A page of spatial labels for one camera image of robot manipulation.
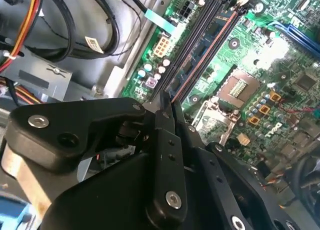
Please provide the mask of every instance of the yellow wire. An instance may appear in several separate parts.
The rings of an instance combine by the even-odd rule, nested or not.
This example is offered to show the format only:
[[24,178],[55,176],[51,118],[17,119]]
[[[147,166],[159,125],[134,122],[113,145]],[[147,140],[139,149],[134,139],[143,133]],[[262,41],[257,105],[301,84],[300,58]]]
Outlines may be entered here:
[[11,56],[13,56],[13,57],[15,57],[18,54],[17,50],[18,50],[18,47],[20,45],[21,40],[23,40],[22,39],[23,35],[24,35],[24,33],[26,32],[26,30],[28,28],[29,22],[30,22],[31,17],[32,17],[32,13],[33,13],[33,9],[34,9],[35,3],[36,3],[36,0],[31,0],[30,6],[29,6],[29,11],[28,11],[28,13],[27,13],[22,25],[21,25],[23,27],[22,27],[20,33],[18,34],[18,36],[16,38],[14,48],[13,48],[13,50],[11,52]]
[[36,99],[34,96],[32,96],[32,94],[30,94],[29,92],[25,91],[23,88],[16,87],[16,89],[17,89],[19,92],[21,92],[21,93],[23,93],[24,95],[26,95],[28,98],[30,98],[30,99],[32,99],[33,101],[35,101],[36,103],[41,104],[41,102],[40,102],[38,99]]

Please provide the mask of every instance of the motherboard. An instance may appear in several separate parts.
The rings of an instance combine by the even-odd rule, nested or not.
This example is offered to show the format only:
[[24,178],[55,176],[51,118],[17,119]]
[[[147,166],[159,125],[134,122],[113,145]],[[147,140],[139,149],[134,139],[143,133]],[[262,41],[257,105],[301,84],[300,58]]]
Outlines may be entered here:
[[320,0],[172,0],[122,92],[165,90],[202,140],[270,169],[320,145]]

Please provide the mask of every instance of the silver screw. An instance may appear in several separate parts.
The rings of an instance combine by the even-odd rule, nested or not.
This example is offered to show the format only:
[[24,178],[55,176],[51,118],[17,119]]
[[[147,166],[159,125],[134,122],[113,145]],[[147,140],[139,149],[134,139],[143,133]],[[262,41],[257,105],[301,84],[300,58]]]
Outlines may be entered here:
[[28,123],[30,126],[37,129],[44,129],[49,126],[49,120],[45,116],[33,115],[29,117]]
[[138,111],[141,110],[141,107],[140,107],[139,105],[137,105],[137,104],[133,104],[132,107],[133,107],[134,109],[138,110]]
[[166,118],[166,119],[169,119],[169,115],[166,113],[166,112],[163,112],[162,115]]
[[54,69],[53,69],[53,72],[54,72],[55,74],[59,74],[59,73],[60,73],[60,69],[59,69],[59,68],[54,68]]
[[262,10],[264,9],[264,4],[262,2],[258,2],[255,6],[254,6],[254,11],[256,13],[261,13]]
[[290,229],[290,230],[296,230],[295,229],[295,227],[290,223],[290,222],[286,222],[286,225],[288,226],[288,228]]
[[104,89],[101,86],[95,86],[95,93],[98,95],[103,95]]
[[215,145],[215,149],[217,149],[219,152],[223,151],[223,148],[220,145]]
[[193,133],[196,131],[196,129],[193,126],[189,126],[188,129]]
[[236,230],[246,230],[244,223],[237,216],[232,216],[231,221]]
[[165,194],[165,200],[168,203],[168,205],[174,209],[180,209],[182,206],[180,196],[174,191],[168,191]]

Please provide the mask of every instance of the black mechanical arm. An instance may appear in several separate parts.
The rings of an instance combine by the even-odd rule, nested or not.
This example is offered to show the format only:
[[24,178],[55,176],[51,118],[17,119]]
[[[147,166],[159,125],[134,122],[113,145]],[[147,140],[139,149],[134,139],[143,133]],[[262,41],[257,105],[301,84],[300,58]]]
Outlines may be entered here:
[[[81,160],[123,146],[134,154],[78,183]],[[0,184],[43,217],[41,230],[299,229],[247,166],[203,144],[166,93],[155,113],[131,98],[18,108],[1,171]]]

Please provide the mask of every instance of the cable tie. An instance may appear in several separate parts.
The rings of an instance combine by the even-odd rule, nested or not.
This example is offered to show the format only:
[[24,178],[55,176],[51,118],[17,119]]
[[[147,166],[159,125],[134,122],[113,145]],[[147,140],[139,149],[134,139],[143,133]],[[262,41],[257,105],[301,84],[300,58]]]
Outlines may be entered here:
[[17,58],[16,56],[11,56],[11,55],[10,55],[10,52],[7,51],[7,50],[4,50],[4,51],[3,51],[3,56],[5,56],[6,58],[9,58],[9,59],[11,59],[11,60],[15,60],[15,59]]

